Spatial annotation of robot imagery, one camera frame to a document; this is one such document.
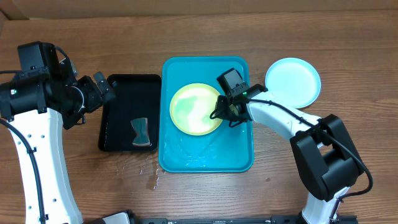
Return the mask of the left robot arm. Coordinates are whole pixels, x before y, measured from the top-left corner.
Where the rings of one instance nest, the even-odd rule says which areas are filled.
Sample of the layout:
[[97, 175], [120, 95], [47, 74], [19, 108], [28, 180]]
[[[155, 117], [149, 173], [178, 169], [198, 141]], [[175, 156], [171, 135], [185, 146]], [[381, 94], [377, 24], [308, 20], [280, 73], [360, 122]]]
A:
[[102, 73], [18, 72], [1, 84], [1, 124], [16, 145], [26, 223], [83, 223], [69, 183], [62, 132], [114, 98]]

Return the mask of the yellow-green plate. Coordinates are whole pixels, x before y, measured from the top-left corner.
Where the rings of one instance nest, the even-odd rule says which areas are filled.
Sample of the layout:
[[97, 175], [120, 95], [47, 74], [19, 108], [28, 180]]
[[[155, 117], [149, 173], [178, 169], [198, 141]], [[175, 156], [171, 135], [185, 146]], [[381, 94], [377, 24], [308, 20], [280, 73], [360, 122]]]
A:
[[210, 85], [192, 83], [179, 89], [170, 102], [170, 117], [183, 133], [202, 136], [216, 130], [222, 120], [211, 119], [220, 93]]

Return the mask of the dark wet sponge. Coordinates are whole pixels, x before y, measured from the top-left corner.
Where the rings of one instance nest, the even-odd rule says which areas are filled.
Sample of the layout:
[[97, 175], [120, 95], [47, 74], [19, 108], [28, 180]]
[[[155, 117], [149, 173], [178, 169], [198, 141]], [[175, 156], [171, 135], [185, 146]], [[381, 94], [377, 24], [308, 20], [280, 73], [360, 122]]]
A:
[[132, 145], [137, 147], [151, 146], [148, 120], [147, 118], [136, 118], [131, 120], [131, 126], [136, 134], [133, 139]]

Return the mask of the light blue plate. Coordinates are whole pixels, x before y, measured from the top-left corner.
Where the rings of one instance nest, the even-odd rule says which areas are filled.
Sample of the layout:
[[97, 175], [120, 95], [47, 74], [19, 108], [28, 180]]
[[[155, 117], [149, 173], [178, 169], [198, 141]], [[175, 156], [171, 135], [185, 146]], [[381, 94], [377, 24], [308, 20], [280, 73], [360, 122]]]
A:
[[265, 76], [266, 88], [293, 108], [310, 106], [320, 95], [321, 78], [310, 63], [299, 58], [274, 62]]

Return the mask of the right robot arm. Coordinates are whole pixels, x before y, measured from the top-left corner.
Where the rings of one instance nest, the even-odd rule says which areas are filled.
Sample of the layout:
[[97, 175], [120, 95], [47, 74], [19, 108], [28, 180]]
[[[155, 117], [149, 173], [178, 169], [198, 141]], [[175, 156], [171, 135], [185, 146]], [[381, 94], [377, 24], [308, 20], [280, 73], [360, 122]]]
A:
[[262, 85], [222, 84], [212, 119], [230, 127], [246, 121], [267, 126], [290, 142], [299, 176], [309, 192], [304, 223], [337, 223], [337, 209], [364, 164], [339, 117], [306, 114], [277, 99]]

